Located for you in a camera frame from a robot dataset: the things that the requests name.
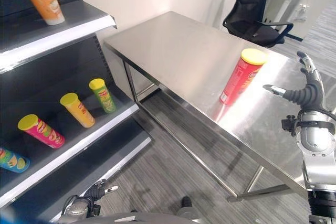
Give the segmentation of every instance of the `metal table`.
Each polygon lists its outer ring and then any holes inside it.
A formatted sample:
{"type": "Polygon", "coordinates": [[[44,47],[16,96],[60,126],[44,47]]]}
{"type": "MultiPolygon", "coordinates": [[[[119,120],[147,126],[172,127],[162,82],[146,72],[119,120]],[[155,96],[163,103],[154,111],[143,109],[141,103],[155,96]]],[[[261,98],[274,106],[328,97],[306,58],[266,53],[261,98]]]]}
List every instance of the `metal table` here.
{"type": "MultiPolygon", "coordinates": [[[[298,62],[174,12],[122,31],[106,39],[105,44],[123,60],[135,102],[232,194],[229,201],[293,191],[307,197],[301,171],[302,155],[295,139],[281,128],[281,119],[288,114],[296,115],[299,107],[263,89],[264,84],[303,88],[305,77],[299,71],[298,62]],[[218,98],[244,48],[262,50],[269,55],[269,60],[237,101],[225,107],[218,98]],[[228,187],[141,104],[129,65],[260,165],[242,194],[237,195],[228,187]],[[251,191],[264,168],[284,184],[251,191]]],[[[333,110],[336,80],[324,74],[322,79],[327,108],[333,110]]]]}

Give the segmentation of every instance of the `yellow chip can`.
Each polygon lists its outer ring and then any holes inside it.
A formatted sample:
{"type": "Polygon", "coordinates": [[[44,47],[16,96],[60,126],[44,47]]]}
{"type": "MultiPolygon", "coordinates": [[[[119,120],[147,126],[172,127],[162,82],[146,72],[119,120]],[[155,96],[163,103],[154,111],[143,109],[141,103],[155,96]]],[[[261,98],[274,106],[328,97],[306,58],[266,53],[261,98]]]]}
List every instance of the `yellow chip can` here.
{"type": "Polygon", "coordinates": [[[77,119],[77,121],[85,128],[89,128],[95,124],[95,119],[85,106],[78,99],[77,94],[67,93],[62,96],[60,103],[77,119]]]}

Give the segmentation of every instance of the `black shelving unit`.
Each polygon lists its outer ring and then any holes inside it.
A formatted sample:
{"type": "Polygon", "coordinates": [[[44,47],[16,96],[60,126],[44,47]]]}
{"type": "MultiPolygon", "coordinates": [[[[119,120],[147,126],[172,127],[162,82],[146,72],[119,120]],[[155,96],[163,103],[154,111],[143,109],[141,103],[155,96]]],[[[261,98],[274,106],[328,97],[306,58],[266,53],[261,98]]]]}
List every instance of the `black shelving unit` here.
{"type": "Polygon", "coordinates": [[[23,173],[0,168],[0,208],[11,205],[17,213],[49,220],[67,197],[112,176],[150,138],[131,118],[139,108],[115,85],[95,35],[116,27],[113,17],[82,0],[59,0],[65,22],[48,26],[29,0],[0,1],[0,146],[31,161],[23,173]],[[89,89],[94,78],[105,80],[115,112],[104,113],[89,89]],[[78,95],[94,126],[83,128],[60,105],[68,92],[78,95]],[[52,149],[20,131],[17,123],[27,114],[64,135],[65,144],[52,149]]]}

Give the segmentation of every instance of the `store shelf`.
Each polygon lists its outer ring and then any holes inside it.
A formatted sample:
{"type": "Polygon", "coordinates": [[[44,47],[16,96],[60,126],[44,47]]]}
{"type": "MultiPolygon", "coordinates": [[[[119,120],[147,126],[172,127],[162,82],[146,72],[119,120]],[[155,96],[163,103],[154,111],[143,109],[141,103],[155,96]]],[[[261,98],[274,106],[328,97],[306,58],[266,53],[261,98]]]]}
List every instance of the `store shelf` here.
{"type": "Polygon", "coordinates": [[[11,207],[25,220],[56,220],[69,196],[82,195],[98,180],[111,177],[150,141],[149,135],[129,118],[25,193],[11,207]]]}
{"type": "Polygon", "coordinates": [[[65,21],[58,25],[48,26],[39,15],[2,24],[4,38],[0,48],[0,73],[103,28],[116,26],[113,17],[83,1],[61,5],[61,10],[65,21]]]}
{"type": "Polygon", "coordinates": [[[104,113],[94,95],[82,101],[96,119],[95,125],[91,128],[86,129],[82,127],[66,109],[47,121],[50,126],[65,136],[66,142],[61,148],[50,148],[26,133],[22,133],[20,138],[10,141],[10,149],[18,153],[25,153],[25,156],[30,159],[30,167],[23,173],[13,173],[0,169],[0,208],[17,199],[31,186],[78,155],[90,144],[139,109],[114,84],[109,86],[109,90],[117,106],[117,110],[111,114],[104,113]]]}

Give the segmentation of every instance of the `black office chair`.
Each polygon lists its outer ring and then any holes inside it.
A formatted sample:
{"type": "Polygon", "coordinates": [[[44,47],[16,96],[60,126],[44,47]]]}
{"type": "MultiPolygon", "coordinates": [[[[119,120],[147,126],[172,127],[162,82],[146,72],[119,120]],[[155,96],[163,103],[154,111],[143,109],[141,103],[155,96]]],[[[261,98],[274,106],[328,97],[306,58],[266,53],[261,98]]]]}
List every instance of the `black office chair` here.
{"type": "Polygon", "coordinates": [[[263,23],[266,0],[236,0],[236,3],[225,18],[223,26],[230,34],[249,40],[263,47],[283,44],[284,36],[293,28],[293,23],[263,23]],[[286,26],[279,34],[271,26],[286,26]]]}

